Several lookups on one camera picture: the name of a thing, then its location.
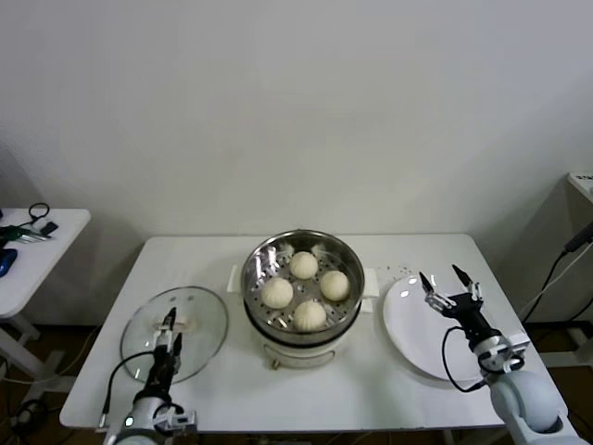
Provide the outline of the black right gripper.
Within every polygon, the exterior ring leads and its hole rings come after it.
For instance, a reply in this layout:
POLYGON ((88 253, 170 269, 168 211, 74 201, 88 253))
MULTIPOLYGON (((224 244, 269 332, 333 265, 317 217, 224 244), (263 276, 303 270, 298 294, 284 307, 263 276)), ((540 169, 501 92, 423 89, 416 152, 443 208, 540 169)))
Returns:
POLYGON ((481 313, 483 299, 480 284, 457 265, 453 264, 452 268, 467 292, 451 296, 450 300, 439 295, 429 279, 419 273, 425 293, 424 301, 434 310, 449 309, 449 317, 459 322, 469 342, 482 342, 491 338, 494 336, 494 329, 481 313))

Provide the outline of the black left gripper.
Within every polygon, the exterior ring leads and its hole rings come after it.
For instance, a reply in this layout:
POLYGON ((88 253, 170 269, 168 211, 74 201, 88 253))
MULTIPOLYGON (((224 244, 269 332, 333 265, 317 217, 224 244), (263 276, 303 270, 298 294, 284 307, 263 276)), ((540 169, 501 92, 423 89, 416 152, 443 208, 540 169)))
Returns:
MULTIPOLYGON (((158 344, 171 344, 176 321, 177 309, 172 307, 161 323, 157 336, 158 344)), ((181 365, 183 334, 179 333, 172 350, 167 346, 158 346, 154 351, 154 363, 146 380, 146 392, 149 397, 168 398, 172 379, 181 365)))

